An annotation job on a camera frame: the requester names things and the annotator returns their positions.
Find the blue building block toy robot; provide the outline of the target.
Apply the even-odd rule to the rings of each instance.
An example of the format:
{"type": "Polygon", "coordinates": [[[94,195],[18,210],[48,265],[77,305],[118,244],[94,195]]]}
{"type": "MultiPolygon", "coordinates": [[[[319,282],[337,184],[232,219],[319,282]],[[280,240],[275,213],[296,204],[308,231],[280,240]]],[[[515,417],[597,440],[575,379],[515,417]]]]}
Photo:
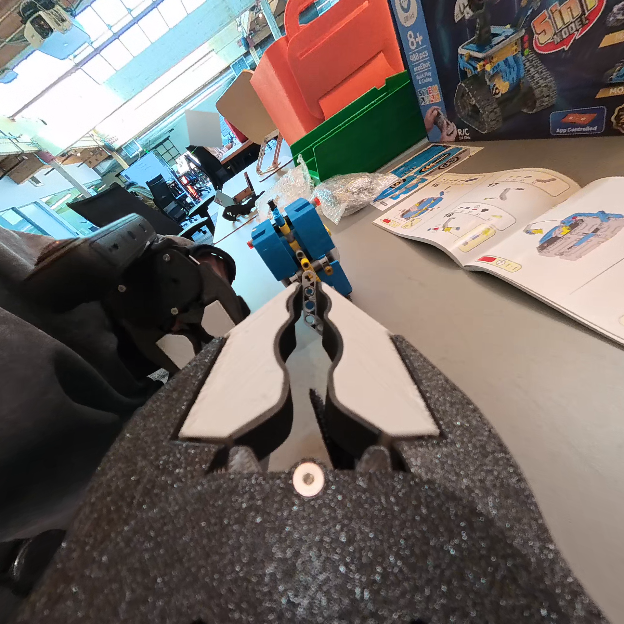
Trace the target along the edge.
{"type": "Polygon", "coordinates": [[[312,271],[318,281],[349,297],[353,287],[331,233],[318,214],[320,204],[317,198],[300,198],[280,209],[270,200],[269,218],[254,228],[248,246],[285,287],[301,281],[305,271],[312,271]]]}

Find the clear plastic wrap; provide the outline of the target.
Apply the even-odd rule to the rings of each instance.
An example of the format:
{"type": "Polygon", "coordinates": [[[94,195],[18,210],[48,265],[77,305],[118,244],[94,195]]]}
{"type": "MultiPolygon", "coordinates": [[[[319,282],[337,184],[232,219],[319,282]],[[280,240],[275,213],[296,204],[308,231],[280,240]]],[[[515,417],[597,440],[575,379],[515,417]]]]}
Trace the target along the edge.
{"type": "Polygon", "coordinates": [[[308,166],[299,154],[296,159],[296,167],[288,170],[269,191],[263,195],[267,204],[273,204],[280,210],[299,199],[310,200],[315,191],[316,183],[308,166]]]}

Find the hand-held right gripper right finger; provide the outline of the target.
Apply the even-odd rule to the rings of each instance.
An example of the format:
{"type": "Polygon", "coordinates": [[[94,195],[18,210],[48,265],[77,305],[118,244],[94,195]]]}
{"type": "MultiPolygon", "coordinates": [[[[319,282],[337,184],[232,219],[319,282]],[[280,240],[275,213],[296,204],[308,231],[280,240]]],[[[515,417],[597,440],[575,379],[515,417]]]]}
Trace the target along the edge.
{"type": "Polygon", "coordinates": [[[326,418],[333,441],[411,441],[440,429],[393,335],[332,288],[321,289],[331,360],[326,418]]]}

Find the open instruction booklet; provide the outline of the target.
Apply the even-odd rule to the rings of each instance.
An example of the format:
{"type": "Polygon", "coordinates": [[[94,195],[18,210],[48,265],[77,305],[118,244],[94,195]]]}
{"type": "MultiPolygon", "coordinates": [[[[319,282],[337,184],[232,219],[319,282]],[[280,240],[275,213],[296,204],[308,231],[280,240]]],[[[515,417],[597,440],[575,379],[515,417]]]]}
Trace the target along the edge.
{"type": "Polygon", "coordinates": [[[623,177],[447,173],[374,222],[519,288],[623,345],[623,177]]]}

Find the orange carrier box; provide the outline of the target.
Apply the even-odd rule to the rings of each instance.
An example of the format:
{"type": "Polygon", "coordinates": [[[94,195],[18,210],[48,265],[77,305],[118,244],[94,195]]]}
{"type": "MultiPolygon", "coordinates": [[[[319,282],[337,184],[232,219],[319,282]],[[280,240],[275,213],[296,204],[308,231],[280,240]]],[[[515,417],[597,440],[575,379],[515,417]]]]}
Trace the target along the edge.
{"type": "Polygon", "coordinates": [[[404,70],[387,1],[338,1],[308,23],[313,1],[287,1],[285,35],[264,52],[251,85],[289,147],[404,70]]]}

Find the dark wooden stand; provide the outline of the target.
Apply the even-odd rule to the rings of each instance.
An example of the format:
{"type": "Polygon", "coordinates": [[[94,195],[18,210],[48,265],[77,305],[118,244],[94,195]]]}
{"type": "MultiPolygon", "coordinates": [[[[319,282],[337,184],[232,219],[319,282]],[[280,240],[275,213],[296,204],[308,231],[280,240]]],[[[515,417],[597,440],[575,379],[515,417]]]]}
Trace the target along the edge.
{"type": "Polygon", "coordinates": [[[264,191],[257,192],[247,172],[243,173],[246,186],[236,195],[230,196],[222,192],[223,212],[222,216],[229,222],[236,221],[240,216],[248,216],[256,207],[256,201],[264,194],[264,191]]]}

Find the dark blue robot kit box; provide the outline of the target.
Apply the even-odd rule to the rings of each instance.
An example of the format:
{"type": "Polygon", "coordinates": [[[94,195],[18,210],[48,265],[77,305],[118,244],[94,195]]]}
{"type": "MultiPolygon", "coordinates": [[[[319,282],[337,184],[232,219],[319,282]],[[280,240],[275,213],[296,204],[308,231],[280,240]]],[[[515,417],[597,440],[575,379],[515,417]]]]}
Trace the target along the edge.
{"type": "Polygon", "coordinates": [[[389,1],[432,143],[623,137],[623,1],[389,1]]]}

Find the bubble wrap bag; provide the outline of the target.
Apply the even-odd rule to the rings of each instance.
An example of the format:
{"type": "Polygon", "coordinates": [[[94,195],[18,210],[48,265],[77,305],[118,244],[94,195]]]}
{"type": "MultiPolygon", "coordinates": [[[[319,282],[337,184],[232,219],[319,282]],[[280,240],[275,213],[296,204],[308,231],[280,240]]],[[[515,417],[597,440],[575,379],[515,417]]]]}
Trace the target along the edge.
{"type": "Polygon", "coordinates": [[[334,176],[316,186],[311,198],[322,215],[337,225],[343,217],[371,204],[397,180],[393,174],[379,173],[334,176]]]}

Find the ceiling heater unit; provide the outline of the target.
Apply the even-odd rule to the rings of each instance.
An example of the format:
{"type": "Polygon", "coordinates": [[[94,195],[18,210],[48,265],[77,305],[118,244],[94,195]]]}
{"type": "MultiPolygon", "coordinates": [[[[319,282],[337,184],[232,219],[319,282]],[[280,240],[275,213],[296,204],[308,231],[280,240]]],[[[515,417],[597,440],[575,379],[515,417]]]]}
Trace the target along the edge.
{"type": "Polygon", "coordinates": [[[53,35],[65,35],[73,27],[71,16],[56,1],[22,1],[18,12],[24,37],[36,49],[53,35]]]}

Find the green plastic bin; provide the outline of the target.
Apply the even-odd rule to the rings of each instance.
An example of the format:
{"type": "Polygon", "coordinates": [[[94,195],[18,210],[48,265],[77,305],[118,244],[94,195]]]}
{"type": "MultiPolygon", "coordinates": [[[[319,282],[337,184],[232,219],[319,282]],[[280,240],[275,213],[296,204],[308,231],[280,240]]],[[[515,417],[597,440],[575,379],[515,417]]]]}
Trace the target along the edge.
{"type": "Polygon", "coordinates": [[[373,173],[426,138],[408,71],[388,77],[321,123],[291,147],[317,182],[373,173]]]}

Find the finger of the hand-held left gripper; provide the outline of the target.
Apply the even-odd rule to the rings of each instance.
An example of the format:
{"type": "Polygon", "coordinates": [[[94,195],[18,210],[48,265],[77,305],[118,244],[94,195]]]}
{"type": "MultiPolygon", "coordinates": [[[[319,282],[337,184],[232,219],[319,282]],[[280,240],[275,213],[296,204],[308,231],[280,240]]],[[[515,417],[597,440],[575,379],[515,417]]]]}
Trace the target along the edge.
{"type": "Polygon", "coordinates": [[[226,337],[235,325],[219,300],[213,301],[204,308],[201,328],[208,336],[212,338],[226,337]]]}
{"type": "Polygon", "coordinates": [[[196,356],[191,340],[183,334],[166,334],[155,343],[155,363],[169,373],[177,373],[196,356]]]}

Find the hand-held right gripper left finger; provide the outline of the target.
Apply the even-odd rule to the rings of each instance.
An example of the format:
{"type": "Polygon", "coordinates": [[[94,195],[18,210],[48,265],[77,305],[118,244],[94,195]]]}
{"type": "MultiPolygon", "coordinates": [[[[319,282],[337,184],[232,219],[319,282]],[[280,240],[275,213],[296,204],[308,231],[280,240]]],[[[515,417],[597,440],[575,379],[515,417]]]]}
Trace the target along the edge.
{"type": "Polygon", "coordinates": [[[250,433],[284,405],[290,383],[279,340],[300,313],[292,284],[236,325],[225,342],[178,436],[226,444],[250,433]]]}

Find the blue sticker sheet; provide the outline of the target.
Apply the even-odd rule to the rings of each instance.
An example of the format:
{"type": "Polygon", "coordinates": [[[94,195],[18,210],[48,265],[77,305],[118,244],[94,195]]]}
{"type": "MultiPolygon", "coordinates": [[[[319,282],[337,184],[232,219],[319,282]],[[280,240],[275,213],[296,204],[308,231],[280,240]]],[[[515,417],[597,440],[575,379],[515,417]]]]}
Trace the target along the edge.
{"type": "Polygon", "coordinates": [[[464,144],[429,145],[389,171],[393,179],[372,206],[379,210],[394,206],[481,150],[480,146],[464,144]]]}

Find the grey perforated building beam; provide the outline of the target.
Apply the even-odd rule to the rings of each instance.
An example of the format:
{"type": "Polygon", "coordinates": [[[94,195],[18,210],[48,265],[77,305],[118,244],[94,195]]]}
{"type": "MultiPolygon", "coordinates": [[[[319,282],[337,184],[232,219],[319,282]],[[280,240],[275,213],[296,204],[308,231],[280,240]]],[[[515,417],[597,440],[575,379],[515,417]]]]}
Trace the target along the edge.
{"type": "Polygon", "coordinates": [[[319,303],[318,284],[320,279],[313,269],[303,271],[301,275],[302,316],[305,324],[319,335],[323,334],[323,318],[319,303]]]}

